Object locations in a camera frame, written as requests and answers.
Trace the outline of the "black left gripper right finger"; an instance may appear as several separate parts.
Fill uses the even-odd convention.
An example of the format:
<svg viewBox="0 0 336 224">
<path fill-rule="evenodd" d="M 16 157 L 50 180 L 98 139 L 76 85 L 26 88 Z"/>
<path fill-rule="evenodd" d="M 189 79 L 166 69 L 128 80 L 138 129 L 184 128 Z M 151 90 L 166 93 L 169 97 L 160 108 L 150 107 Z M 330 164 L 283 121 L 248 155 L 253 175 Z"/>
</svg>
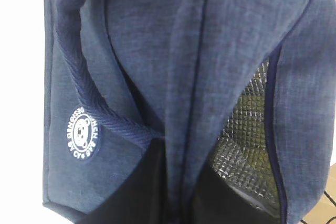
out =
<svg viewBox="0 0 336 224">
<path fill-rule="evenodd" d="M 285 223 L 281 214 L 258 210 L 204 164 L 191 201 L 191 223 Z"/>
</svg>

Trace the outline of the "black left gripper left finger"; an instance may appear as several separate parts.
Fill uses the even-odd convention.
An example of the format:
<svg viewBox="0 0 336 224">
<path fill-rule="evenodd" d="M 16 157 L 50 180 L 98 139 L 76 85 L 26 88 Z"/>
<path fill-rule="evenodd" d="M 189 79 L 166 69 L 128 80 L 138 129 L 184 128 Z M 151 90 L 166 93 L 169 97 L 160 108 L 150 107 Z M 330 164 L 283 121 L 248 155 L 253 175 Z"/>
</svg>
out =
<svg viewBox="0 0 336 224">
<path fill-rule="evenodd" d="M 154 139 L 131 175 L 79 223 L 167 223 L 166 157 Z"/>
</svg>

